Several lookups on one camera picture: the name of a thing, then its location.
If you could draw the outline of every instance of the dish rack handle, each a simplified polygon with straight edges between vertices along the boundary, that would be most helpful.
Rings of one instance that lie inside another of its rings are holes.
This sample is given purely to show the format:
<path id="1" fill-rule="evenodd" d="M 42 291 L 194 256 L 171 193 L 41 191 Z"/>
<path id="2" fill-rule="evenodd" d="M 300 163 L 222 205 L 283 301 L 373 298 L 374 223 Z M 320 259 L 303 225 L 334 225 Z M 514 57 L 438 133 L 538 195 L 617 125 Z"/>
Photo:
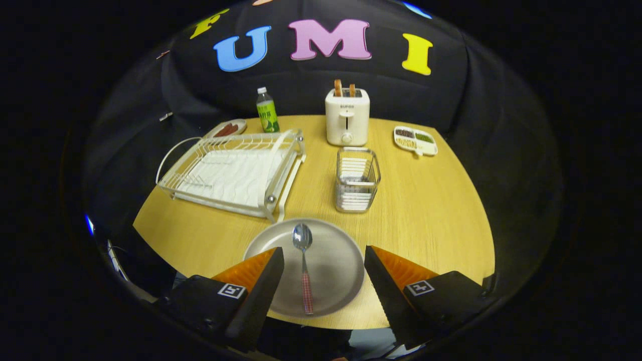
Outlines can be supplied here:
<path id="1" fill-rule="evenodd" d="M 186 141 L 193 141 L 194 139 L 199 139 L 200 140 L 200 139 L 203 139 L 203 137 L 192 137 L 192 138 L 187 138 L 187 139 L 181 140 L 180 142 L 178 142 L 178 144 L 173 146 L 169 150 L 169 152 L 167 152 L 165 157 L 163 157 L 162 161 L 160 161 L 159 170 L 156 172 L 156 184 L 159 183 L 159 175 L 161 174 L 162 165 L 165 163 L 165 160 L 167 159 L 167 157 L 169 157 L 170 153 L 172 153 L 174 151 L 174 149 L 178 148 L 179 145 L 185 143 Z"/>
<path id="2" fill-rule="evenodd" d="M 275 157 L 277 150 L 283 144 L 283 141 L 285 140 L 285 138 L 287 136 L 289 136 L 290 134 L 292 134 L 292 133 L 294 133 L 294 130 L 293 129 L 288 129 L 285 132 L 283 132 L 279 136 L 279 138 L 277 138 L 277 140 L 274 142 L 274 145 L 272 145 L 272 149 L 270 150 L 270 155 L 268 156 L 269 161 L 264 163 L 263 174 L 261 175 L 261 178 L 260 178 L 261 179 L 261 183 L 260 183 L 261 189 L 259 189 L 259 192 L 258 192 L 258 195 L 259 195 L 259 197 L 258 197 L 258 206 L 259 206 L 259 208 L 261 208 L 261 210 L 263 210 L 263 213 L 265 214 L 267 219 L 271 220 L 272 223 L 275 223 L 275 219 L 272 216 L 272 214 L 268 211 L 268 208 L 265 206 L 265 201 L 266 201 L 266 196 L 267 196 L 266 192 L 267 192 L 268 186 L 269 186 L 268 178 L 270 176 L 270 174 L 269 174 L 270 173 L 270 165 L 272 164 L 272 158 Z"/>

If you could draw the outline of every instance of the metal spoon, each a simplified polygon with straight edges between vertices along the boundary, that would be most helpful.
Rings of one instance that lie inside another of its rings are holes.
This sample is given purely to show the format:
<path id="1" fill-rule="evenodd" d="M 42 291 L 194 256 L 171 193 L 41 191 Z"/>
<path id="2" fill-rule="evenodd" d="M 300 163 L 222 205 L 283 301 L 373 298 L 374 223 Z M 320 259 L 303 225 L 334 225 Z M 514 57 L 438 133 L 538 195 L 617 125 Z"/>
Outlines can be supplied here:
<path id="1" fill-rule="evenodd" d="M 312 288 L 310 287 L 310 276 L 308 275 L 308 266 L 306 265 L 306 249 L 312 246 L 312 232 L 310 228 L 303 223 L 299 223 L 292 231 L 292 244 L 294 247 L 303 252 L 303 275 L 301 282 L 303 285 L 303 307 L 306 315 L 312 315 Z"/>

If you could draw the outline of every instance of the round table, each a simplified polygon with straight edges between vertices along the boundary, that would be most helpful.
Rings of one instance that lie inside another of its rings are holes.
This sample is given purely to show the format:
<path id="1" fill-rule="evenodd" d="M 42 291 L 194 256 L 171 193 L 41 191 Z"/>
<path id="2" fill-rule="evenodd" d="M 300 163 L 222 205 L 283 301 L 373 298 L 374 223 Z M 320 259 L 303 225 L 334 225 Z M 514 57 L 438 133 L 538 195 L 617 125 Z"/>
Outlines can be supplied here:
<path id="1" fill-rule="evenodd" d="M 375 245 L 434 272 L 457 270 L 478 284 L 494 273 L 490 225 L 482 202 L 457 156 L 433 128 L 371 118 L 365 147 L 377 154 L 381 183 L 362 214 L 334 208 L 337 146 L 325 138 L 325 116 L 279 116 L 281 131 L 303 130 L 307 159 L 301 164 L 286 204 L 285 219 L 317 218 L 343 229 L 358 244 Z M 429 132 L 438 154 L 419 157 L 394 144 L 398 125 Z M 247 119 L 246 134 L 262 132 Z M 134 227 L 165 261 L 183 275 L 213 277 L 243 261 L 254 237 L 270 225 L 256 218 L 185 200 L 173 200 L 156 186 Z M 315 318 L 269 317 L 320 328 L 358 330 L 389 327 L 366 273 L 359 294 L 346 307 Z"/>

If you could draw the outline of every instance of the white dish rack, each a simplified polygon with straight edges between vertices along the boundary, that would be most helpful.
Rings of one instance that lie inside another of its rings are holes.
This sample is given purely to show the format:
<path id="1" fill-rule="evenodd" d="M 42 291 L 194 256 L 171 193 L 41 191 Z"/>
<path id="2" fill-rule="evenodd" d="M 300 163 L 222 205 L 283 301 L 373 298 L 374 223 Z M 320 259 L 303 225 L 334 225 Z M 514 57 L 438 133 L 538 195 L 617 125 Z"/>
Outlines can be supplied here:
<path id="1" fill-rule="evenodd" d="M 195 139 L 198 142 L 159 181 L 162 165 L 170 153 Z M 263 217 L 272 223 L 276 223 L 272 213 L 280 196 L 280 222 L 285 217 L 292 182 L 306 160 L 303 140 L 300 129 L 188 138 L 170 149 L 160 162 L 156 184 L 172 198 Z"/>

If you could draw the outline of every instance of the black cloth backdrop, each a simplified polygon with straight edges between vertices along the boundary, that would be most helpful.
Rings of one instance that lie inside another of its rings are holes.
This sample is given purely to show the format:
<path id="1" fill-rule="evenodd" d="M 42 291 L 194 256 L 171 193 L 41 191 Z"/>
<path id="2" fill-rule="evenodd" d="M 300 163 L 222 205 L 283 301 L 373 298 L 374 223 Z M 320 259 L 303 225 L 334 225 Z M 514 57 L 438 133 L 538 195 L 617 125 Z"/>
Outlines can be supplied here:
<path id="1" fill-rule="evenodd" d="M 204 18 L 218 10 L 213 8 Z M 312 45 L 315 58 L 292 60 L 295 33 L 288 25 L 302 19 L 315 19 L 328 31 L 343 19 L 367 21 L 365 37 L 372 58 L 341 58 L 341 45 L 326 58 Z M 135 64 L 93 125 L 83 190 L 89 216 L 112 239 L 137 236 L 132 223 L 154 187 L 161 159 L 173 145 L 201 136 L 221 121 L 256 117 L 258 87 L 268 88 L 279 115 L 324 114 L 323 98 L 333 80 L 341 78 L 368 91 L 371 117 L 435 127 L 447 139 L 489 218 L 496 248 L 496 292 L 509 297 L 536 270 L 560 213 L 557 147 L 536 96 L 470 36 L 393 1 L 279 0 L 263 6 L 245 1 L 189 40 L 195 25 Z M 245 57 L 252 51 L 245 33 L 266 25 L 272 29 L 262 61 L 233 73 L 218 67 L 213 50 L 217 42 L 239 36 L 236 56 Z M 408 56 L 403 33 L 433 43 L 429 76 L 401 67 Z M 169 112 L 173 115 L 159 121 Z M 167 164 L 188 147 L 176 150 Z M 131 242 L 145 247 L 141 239 Z M 150 263 L 162 262 L 148 247 L 143 253 Z"/>

